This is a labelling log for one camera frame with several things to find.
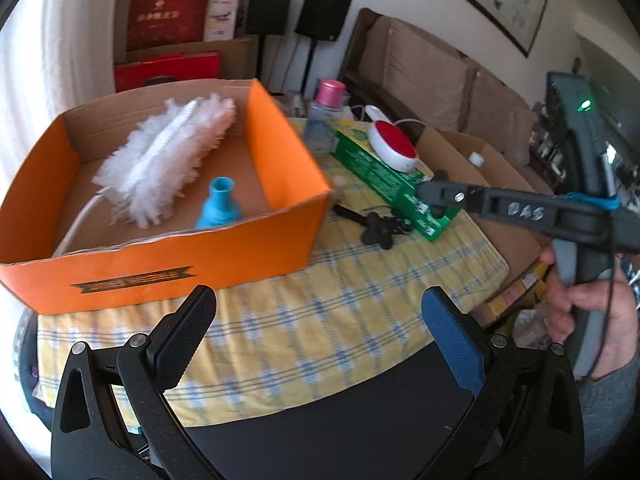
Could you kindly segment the grey sleeve forearm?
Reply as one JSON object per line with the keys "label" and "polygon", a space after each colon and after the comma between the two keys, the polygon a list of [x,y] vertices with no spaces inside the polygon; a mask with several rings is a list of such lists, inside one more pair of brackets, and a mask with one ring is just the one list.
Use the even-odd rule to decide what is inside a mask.
{"label": "grey sleeve forearm", "polygon": [[623,434],[634,414],[639,356],[600,379],[577,383],[584,425],[585,468],[597,463]]}

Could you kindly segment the person's right hand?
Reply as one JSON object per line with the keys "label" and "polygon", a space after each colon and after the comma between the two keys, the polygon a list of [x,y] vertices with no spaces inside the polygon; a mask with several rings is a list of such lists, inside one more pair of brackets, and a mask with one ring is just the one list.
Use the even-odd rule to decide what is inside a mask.
{"label": "person's right hand", "polygon": [[605,313],[605,337],[599,359],[582,380],[616,382],[635,386],[638,380],[638,318],[636,300],[620,268],[612,282],[593,281],[567,287],[555,272],[548,278],[548,333],[554,342],[564,342],[576,328],[575,312]]}

